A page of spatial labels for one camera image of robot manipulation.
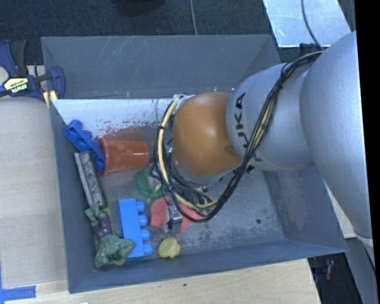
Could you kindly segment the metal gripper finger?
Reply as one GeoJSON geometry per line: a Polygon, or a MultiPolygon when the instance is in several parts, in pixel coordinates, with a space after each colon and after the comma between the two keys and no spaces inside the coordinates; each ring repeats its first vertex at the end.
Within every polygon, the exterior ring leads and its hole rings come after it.
{"type": "Polygon", "coordinates": [[[166,210],[167,229],[178,228],[183,222],[183,216],[175,205],[169,205],[166,210]]]}

